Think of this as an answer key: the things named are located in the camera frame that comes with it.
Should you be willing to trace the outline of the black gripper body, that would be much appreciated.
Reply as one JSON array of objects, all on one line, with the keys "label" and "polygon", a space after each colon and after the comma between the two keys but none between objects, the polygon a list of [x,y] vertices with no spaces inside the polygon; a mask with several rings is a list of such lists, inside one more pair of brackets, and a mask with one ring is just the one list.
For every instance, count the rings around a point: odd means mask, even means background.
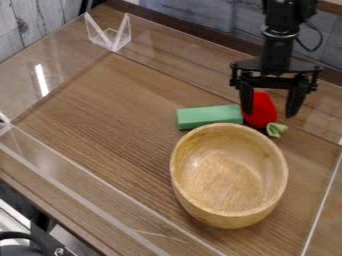
[{"label": "black gripper body", "polygon": [[230,65],[230,85],[237,89],[241,83],[250,83],[254,88],[294,89],[313,92],[319,88],[319,76],[323,67],[302,60],[293,59],[286,69],[262,66],[260,58],[241,60]]}]

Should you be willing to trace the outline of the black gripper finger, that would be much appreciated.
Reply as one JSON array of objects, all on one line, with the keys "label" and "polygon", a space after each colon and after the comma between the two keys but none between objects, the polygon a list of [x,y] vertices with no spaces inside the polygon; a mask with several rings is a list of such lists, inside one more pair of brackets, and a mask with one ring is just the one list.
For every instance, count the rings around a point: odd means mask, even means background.
[{"label": "black gripper finger", "polygon": [[289,90],[288,101],[286,101],[286,117],[292,118],[300,112],[304,101],[306,99],[308,86],[298,85]]},{"label": "black gripper finger", "polygon": [[254,109],[254,88],[245,81],[240,82],[240,97],[244,112],[252,114]]}]

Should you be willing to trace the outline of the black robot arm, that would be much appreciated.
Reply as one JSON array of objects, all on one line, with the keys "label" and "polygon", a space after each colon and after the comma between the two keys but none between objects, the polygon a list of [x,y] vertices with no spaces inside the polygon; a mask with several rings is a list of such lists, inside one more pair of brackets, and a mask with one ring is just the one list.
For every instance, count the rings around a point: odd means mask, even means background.
[{"label": "black robot arm", "polygon": [[[319,0],[262,0],[265,37],[262,54],[258,58],[236,61],[232,65],[230,85],[240,91],[241,106],[246,114],[254,112],[257,88],[289,91],[286,117],[300,112],[306,96],[319,89],[323,66],[293,58],[294,42],[315,52],[321,47],[324,35],[309,22],[317,14]],[[306,24],[320,34],[315,48],[305,46],[300,39],[301,25]]]}]

